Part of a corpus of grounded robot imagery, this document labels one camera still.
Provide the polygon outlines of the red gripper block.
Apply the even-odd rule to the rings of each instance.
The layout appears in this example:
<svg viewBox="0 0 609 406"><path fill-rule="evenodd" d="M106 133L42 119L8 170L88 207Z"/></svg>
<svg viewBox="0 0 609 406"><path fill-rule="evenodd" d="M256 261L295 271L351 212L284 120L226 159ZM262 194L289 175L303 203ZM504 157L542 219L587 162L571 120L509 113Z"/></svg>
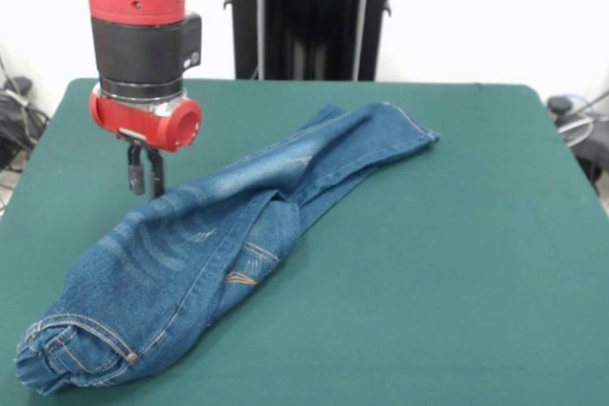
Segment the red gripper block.
<svg viewBox="0 0 609 406"><path fill-rule="evenodd" d="M118 137L136 140L150 146L151 198L165 193L164 160L161 152L176 152L191 145L202 124L202 110L193 100L181 95L159 104L129 104L110 98L97 84L89 98L89 111L94 122ZM130 141L128 147L128 184L135 195L145 193L142 147Z"/></svg>

